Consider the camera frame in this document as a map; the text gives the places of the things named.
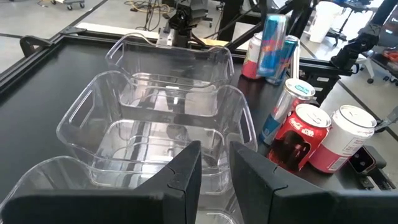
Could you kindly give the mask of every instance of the coca-cola logo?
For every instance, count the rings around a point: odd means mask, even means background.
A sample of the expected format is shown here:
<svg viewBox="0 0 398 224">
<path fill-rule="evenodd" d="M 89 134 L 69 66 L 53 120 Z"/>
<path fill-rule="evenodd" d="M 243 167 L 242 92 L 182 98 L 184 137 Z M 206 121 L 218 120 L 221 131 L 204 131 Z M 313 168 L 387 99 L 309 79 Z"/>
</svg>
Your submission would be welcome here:
<svg viewBox="0 0 398 224">
<path fill-rule="evenodd" d="M 300 124 L 299 122 L 297 122 L 294 118 L 289 120 L 289 123 L 293 126 L 293 128 L 295 128 L 296 130 L 300 130 L 303 125 Z"/>
</svg>

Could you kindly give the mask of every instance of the black tabletop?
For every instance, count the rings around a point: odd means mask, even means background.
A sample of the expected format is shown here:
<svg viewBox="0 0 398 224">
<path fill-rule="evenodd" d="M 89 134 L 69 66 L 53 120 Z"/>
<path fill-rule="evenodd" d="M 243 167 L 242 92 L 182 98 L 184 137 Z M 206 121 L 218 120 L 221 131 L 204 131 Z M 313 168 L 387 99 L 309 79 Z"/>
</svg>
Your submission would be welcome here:
<svg viewBox="0 0 398 224">
<path fill-rule="evenodd" d="M 84 87 L 93 77 L 108 69 L 104 56 L 110 46 L 65 44 L 32 71 L 30 78 L 3 98 L 0 107 L 0 200 L 20 177 L 36 164 L 55 156 L 69 155 L 55 129 Z M 235 66 L 233 85 L 245 94 L 256 132 L 282 91 L 265 82 L 241 78 L 241 65 Z M 260 151 L 265 152 L 259 143 Z M 316 173 L 305 167 L 301 177 L 328 189 L 359 187 L 350 167 L 335 175 Z"/>
</svg>

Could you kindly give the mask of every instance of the clear plastic bin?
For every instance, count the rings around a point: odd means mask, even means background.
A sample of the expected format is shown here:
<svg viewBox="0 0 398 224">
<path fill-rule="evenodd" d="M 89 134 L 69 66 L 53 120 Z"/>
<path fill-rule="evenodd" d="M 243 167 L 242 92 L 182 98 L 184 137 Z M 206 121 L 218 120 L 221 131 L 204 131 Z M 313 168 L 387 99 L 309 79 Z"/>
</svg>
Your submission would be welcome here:
<svg viewBox="0 0 398 224">
<path fill-rule="evenodd" d="M 96 175 L 116 175 L 118 176 L 118 181 L 123 184 L 119 185 L 118 188 L 99 184 L 95 182 L 94 177 Z M 37 164 L 26 172 L 0 204 L 0 211 L 10 199 L 30 194 L 33 190 L 131 189 L 135 188 L 132 186 L 136 184 L 136 179 L 141 175 L 141 172 L 118 172 L 95 169 L 78 159 L 68 156 L 54 157 Z M 215 200 L 216 198 L 220 199 L 218 197 L 200 198 L 197 224 L 238 224 L 241 222 L 242 216 L 233 190 L 231 194 L 223 197 L 225 202 L 230 200 L 234 202 L 231 205 L 218 203 Z"/>
<path fill-rule="evenodd" d="M 199 140 L 201 194 L 222 194 L 231 188 L 229 143 L 239 141 L 257 151 L 251 115 L 233 86 L 193 89 L 136 85 L 120 72 L 102 73 L 67 111 L 57 136 L 95 168 L 145 173 L 156 173 Z M 108 176 L 96 181 L 117 184 Z"/>
<path fill-rule="evenodd" d="M 141 34 L 127 34 L 106 54 L 111 70 L 131 75 L 137 84 L 173 85 L 216 90 L 234 74 L 232 56 L 225 47 L 192 50 L 150 43 Z"/>
</svg>

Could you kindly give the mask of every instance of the black clamp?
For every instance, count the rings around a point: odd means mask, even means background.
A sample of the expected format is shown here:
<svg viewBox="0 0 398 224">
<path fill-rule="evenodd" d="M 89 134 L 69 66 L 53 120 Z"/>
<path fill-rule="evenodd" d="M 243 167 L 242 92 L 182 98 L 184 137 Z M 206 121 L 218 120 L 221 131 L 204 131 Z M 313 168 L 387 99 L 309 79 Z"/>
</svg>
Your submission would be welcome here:
<svg viewBox="0 0 398 224">
<path fill-rule="evenodd" d="M 19 45 L 21 46 L 22 52 L 27 58 L 35 52 L 34 46 L 50 47 L 52 43 L 46 39 L 42 39 L 32 35 L 26 35 L 19 40 Z"/>
<path fill-rule="evenodd" d="M 380 156 L 374 147 L 361 147 L 349 159 L 349 163 L 359 175 L 359 181 L 365 189 L 374 188 L 369 178 L 372 178 L 380 190 L 396 189 L 394 183 L 383 171 L 387 162 Z"/>
<path fill-rule="evenodd" d="M 61 30 L 60 34 L 79 34 L 82 32 L 86 32 L 87 29 L 84 28 L 77 28 L 77 27 L 66 27 L 65 29 Z"/>
</svg>

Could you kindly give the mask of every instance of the white can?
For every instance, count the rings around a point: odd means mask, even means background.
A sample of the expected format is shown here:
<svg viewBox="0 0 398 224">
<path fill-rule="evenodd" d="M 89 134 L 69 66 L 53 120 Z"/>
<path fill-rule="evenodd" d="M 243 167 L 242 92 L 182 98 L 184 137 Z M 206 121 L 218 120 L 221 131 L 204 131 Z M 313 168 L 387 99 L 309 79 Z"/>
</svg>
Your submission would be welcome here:
<svg viewBox="0 0 398 224">
<path fill-rule="evenodd" d="M 251 79 L 261 78 L 257 76 L 257 61 L 259 60 L 262 32 L 254 34 L 249 41 L 249 48 L 244 58 L 242 75 Z"/>
<path fill-rule="evenodd" d="M 372 137 L 376 120 L 365 110 L 344 105 L 331 115 L 328 136 L 309 162 L 316 169 L 332 174 Z"/>
</svg>

